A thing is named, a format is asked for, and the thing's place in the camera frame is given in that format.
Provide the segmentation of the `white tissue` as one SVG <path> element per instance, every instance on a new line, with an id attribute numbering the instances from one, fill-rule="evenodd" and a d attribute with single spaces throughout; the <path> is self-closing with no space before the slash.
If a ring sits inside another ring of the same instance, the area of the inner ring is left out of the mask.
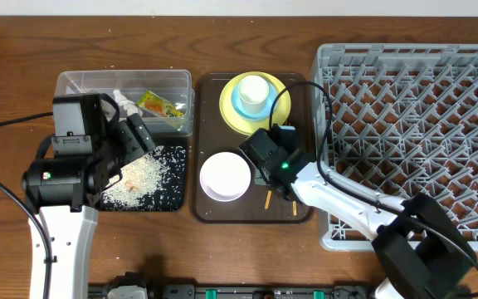
<path id="1" fill-rule="evenodd" d="M 118 107 L 125 112 L 127 116 L 143 115 L 143 111 L 136 105 L 136 103 L 129 100 L 125 95 L 121 93 L 119 89 L 114 90 L 113 95 L 114 101 L 117 103 Z"/>

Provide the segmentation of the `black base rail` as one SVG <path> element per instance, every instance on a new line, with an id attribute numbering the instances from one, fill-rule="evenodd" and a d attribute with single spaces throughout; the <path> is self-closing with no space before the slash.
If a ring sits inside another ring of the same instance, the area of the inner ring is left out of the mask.
<path id="1" fill-rule="evenodd" d="M 369 287 L 353 286 L 254 286 L 198 285 L 195 281 L 177 280 L 174 283 L 153 282 L 138 272 L 127 272 L 106 284 L 90 284 L 92 299 L 367 299 Z"/>

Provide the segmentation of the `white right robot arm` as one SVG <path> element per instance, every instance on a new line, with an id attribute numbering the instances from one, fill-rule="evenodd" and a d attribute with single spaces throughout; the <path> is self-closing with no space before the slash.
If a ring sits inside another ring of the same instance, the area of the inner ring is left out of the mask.
<path id="1" fill-rule="evenodd" d="M 259 129 L 240 146 L 284 199 L 331 213 L 372 244 L 386 274 L 373 298 L 476 298 L 460 282 L 478 269 L 475 251 L 438 202 L 378 193 L 291 145 L 287 129 Z"/>

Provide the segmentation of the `wooden chopstick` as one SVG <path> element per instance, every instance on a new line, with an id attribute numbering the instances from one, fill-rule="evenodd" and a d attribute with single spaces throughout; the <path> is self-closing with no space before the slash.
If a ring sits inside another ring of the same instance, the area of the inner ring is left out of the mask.
<path id="1" fill-rule="evenodd" d="M 268 190 L 267 195 L 266 195 L 266 201 L 265 201 L 264 209 L 268 209 L 270 207 L 271 195 L 272 195 L 271 190 Z"/>
<path id="2" fill-rule="evenodd" d="M 296 203 L 296 201 L 292 202 L 292 212 L 293 212 L 293 216 L 297 216 L 297 203 Z"/>

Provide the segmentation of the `yellow green snack wrapper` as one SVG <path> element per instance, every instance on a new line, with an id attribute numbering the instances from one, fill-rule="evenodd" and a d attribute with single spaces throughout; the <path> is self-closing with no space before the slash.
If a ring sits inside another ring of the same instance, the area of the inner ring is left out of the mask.
<path id="1" fill-rule="evenodd" d="M 168 100 L 153 93 L 146 91 L 136 102 L 136 105 L 144 111 L 160 117 L 182 117 L 184 113 L 176 108 Z"/>

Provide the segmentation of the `clear plastic bin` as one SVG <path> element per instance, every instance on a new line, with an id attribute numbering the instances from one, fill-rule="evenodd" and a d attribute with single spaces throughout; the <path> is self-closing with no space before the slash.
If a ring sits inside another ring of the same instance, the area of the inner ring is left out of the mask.
<path id="1" fill-rule="evenodd" d="M 57 80 L 56 96 L 80 93 L 117 95 L 137 102 L 147 91 L 170 102 L 182 114 L 165 117 L 144 110 L 142 120 L 153 134 L 189 136 L 193 132 L 194 90 L 187 70 L 64 71 Z"/>

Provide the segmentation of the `white bowl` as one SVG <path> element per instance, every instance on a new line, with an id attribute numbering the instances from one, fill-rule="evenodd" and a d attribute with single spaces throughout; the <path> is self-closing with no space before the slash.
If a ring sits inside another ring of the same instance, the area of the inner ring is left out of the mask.
<path id="1" fill-rule="evenodd" d="M 232 152 L 220 152 L 209 157 L 199 172 L 202 191 L 218 202 L 239 199 L 251 185 L 248 163 Z"/>

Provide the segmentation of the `brown plastic tray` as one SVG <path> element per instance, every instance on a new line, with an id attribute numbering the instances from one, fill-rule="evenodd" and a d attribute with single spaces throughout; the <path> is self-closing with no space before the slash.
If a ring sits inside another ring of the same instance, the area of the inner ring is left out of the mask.
<path id="1" fill-rule="evenodd" d="M 196 85 L 193 129 L 193 216 L 203 223 L 283 224 L 307 221 L 313 209 L 298 203 L 293 216 L 292 202 L 272 192 L 270 207 L 264 209 L 268 188 L 251 183 L 239 198 L 222 203 L 211 199 L 199 183 L 202 164 L 212 155 L 226 151 L 242 155 L 239 145 L 246 136 L 226 124 L 219 110 L 223 87 L 236 72 L 213 72 L 202 76 Z"/>

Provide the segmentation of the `white cup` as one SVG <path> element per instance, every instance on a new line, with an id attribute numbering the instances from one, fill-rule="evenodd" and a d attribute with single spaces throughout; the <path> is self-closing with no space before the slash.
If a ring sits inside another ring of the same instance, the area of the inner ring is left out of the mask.
<path id="1" fill-rule="evenodd" d="M 250 75 L 241 79 L 237 91 L 244 110 L 257 114 L 265 108 L 270 89 L 263 77 Z"/>

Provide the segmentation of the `yellow plate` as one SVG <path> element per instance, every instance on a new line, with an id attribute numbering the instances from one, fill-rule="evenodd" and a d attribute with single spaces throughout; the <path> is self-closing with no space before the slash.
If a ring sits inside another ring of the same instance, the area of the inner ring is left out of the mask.
<path id="1" fill-rule="evenodd" d="M 238 86 L 241 79 L 250 75 L 261 76 L 267 81 L 267 83 L 270 82 L 275 87 L 277 96 L 280 91 L 283 91 L 285 89 L 285 85 L 282 81 L 280 81 L 273 75 L 260 71 L 249 71 L 240 73 L 239 75 L 234 76 L 223 87 L 221 95 L 219 97 L 219 110 L 222 115 L 222 118 L 228 126 L 243 135 L 251 135 L 260 128 L 267 129 L 269 127 L 270 119 L 269 115 L 269 117 L 264 120 L 247 120 L 239 116 L 232 107 L 231 95 L 233 89 Z"/>

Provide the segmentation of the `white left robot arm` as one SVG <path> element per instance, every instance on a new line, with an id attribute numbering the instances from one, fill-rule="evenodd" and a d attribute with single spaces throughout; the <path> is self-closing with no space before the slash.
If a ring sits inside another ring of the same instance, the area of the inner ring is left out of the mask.
<path id="1" fill-rule="evenodd" d="M 57 96 L 55 132 L 22 176 L 32 235 L 31 298 L 86 298 L 104 191 L 155 144 L 138 114 L 120 119 L 105 93 Z"/>

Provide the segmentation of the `light blue bowl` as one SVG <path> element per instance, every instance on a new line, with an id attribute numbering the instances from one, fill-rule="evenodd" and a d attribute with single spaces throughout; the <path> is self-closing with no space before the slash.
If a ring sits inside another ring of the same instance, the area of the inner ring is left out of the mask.
<path id="1" fill-rule="evenodd" d="M 268 86 L 269 86 L 269 94 L 266 98 L 265 104 L 263 105 L 263 108 L 256 113 L 251 113 L 245 110 L 241 101 L 241 97 L 239 96 L 238 86 L 236 86 L 233 89 L 232 95 L 231 95 L 232 107 L 234 108 L 235 112 L 239 116 L 247 120 L 264 120 L 268 118 L 270 114 L 270 110 L 271 110 L 271 105 L 273 104 L 277 96 L 275 87 L 270 82 L 268 82 Z"/>

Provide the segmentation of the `grey dishwasher rack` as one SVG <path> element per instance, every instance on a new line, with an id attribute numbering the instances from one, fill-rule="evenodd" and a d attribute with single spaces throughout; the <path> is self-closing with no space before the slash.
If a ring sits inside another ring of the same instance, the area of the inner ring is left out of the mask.
<path id="1" fill-rule="evenodd" d="M 324 44 L 310 79 L 325 162 L 435 199 L 478 252 L 478 44 Z"/>

